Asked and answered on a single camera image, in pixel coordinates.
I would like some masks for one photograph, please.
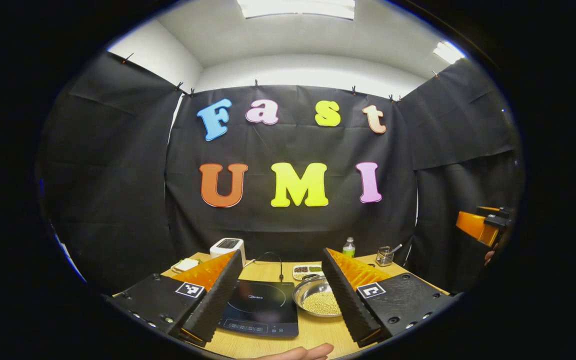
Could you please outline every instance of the white toaster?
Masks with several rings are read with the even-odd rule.
[[[215,259],[218,256],[230,253],[235,250],[241,251],[241,266],[246,265],[246,251],[244,251],[244,241],[242,239],[235,239],[233,237],[224,237],[217,241],[210,248],[210,259]]]

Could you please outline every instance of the letter m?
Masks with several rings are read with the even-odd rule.
[[[277,162],[270,167],[277,177],[274,199],[270,205],[275,208],[285,208],[290,205],[287,192],[297,207],[302,203],[306,191],[308,197],[304,203],[307,207],[325,207],[329,201],[324,191],[324,173],[327,166],[320,162],[308,165],[303,176],[299,178],[295,169],[288,162]]]

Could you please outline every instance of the water bottle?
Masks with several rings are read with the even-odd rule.
[[[343,246],[342,253],[343,255],[348,255],[351,258],[355,257],[355,244],[353,244],[352,237],[348,237],[345,241],[345,245]]]

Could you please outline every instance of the soybean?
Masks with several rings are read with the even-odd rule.
[[[337,315],[341,313],[337,300],[331,291],[315,292],[304,299],[302,307],[311,313]]]

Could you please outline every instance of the stainless steel bowl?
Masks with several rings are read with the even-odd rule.
[[[302,281],[301,284],[297,285],[292,292],[292,300],[294,301],[297,306],[299,306],[304,312],[308,314],[314,315],[320,318],[336,318],[341,316],[341,312],[338,314],[318,314],[317,312],[312,312],[304,309],[302,304],[307,297],[311,296],[312,294],[316,293],[324,293],[324,292],[331,292],[332,289],[326,280],[326,276],[316,276],[307,278],[306,280]]]

